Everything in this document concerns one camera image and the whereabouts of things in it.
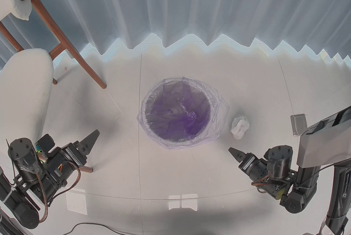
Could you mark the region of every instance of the plastic bag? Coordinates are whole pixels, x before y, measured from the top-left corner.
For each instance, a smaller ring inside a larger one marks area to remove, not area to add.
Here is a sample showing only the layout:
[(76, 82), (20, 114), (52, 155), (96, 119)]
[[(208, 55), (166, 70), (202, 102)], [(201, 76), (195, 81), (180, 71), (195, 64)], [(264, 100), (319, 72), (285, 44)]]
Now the plastic bag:
[(187, 148), (219, 136), (228, 104), (212, 86), (186, 77), (164, 79), (141, 103), (138, 122), (168, 149)]

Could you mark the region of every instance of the wooden chair frame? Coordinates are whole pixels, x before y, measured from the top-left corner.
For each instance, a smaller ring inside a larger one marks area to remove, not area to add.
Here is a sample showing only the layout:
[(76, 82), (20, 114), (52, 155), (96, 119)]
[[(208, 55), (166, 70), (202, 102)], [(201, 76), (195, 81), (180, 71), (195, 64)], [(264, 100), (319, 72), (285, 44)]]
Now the wooden chair frame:
[[(106, 83), (102, 81), (99, 75), (88, 65), (88, 63), (83, 59), (81, 54), (75, 49), (72, 43), (68, 40), (59, 26), (52, 19), (44, 5), (40, 0), (31, 0), (33, 8), (37, 11), (40, 18), (45, 22), (46, 26), (51, 30), (55, 37), (59, 40), (59, 44), (49, 53), (51, 59), (54, 60), (61, 52), (67, 49), (67, 51), (77, 60), (77, 62), (85, 69), (85, 71), (99, 84), (101, 88), (106, 88)], [(11, 45), (16, 49), (17, 52), (23, 50), (22, 46), (15, 40), (11, 33), (6, 29), (6, 27), (0, 22), (0, 32), (5, 36), (5, 38), (11, 43)]]

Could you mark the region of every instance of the white tile floor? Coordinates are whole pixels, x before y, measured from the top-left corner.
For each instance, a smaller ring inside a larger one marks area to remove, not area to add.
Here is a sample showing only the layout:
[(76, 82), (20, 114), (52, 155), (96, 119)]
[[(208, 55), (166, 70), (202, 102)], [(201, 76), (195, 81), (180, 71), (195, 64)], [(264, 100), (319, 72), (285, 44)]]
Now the white tile floor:
[[(351, 70), (328, 57), (311, 58), (308, 48), (293, 54), (284, 45), (272, 52), (263, 43), (246, 48), (225, 37), (209, 47), (193, 40), (167, 49), (152, 37), (134, 50), (121, 44), (106, 63), (90, 51), (85, 59), (107, 82), (105, 90), (67, 55), (62, 58), (55, 69), (58, 84), (52, 88), (44, 133), (65, 145), (99, 129), (88, 157), (94, 173), (82, 174), (77, 189), (85, 192), (73, 192), (85, 195), (88, 215), (68, 211), (62, 195), (33, 234), (47, 234), (51, 226), (51, 234), (60, 235), (84, 221), (131, 234), (317, 233), (329, 205), (332, 169), (321, 172), (318, 192), (305, 211), (293, 215), (253, 189), (227, 150), (233, 146), (262, 156), (269, 147), (288, 144), (296, 161), (298, 139), (292, 136), (290, 115), (305, 113), (311, 125), (351, 105)], [(230, 105), (217, 140), (167, 150), (139, 127), (141, 100), (154, 84), (173, 76), (212, 85)], [(229, 133), (237, 114), (250, 121), (240, 141)], [(73, 234), (111, 232), (80, 226)]]

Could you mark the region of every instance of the trash can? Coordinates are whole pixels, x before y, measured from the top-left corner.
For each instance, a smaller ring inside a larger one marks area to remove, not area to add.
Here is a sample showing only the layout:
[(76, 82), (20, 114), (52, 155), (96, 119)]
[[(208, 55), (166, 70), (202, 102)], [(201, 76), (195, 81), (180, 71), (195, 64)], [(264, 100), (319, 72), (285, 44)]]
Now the trash can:
[(228, 104), (212, 86), (186, 77), (164, 79), (141, 103), (138, 122), (168, 149), (181, 149), (219, 136)]

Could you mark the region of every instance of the cylindrical motor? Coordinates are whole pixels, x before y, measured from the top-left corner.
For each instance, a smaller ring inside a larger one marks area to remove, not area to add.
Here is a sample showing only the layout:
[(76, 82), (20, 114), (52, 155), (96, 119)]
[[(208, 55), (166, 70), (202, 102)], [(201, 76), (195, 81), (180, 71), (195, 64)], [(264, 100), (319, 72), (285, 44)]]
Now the cylindrical motor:
[(292, 147), (279, 145), (268, 150), (267, 170), (271, 179), (283, 179), (290, 172)]
[(36, 182), (36, 173), (40, 178), (42, 177), (44, 168), (30, 139), (21, 138), (11, 142), (8, 155), (26, 183)]

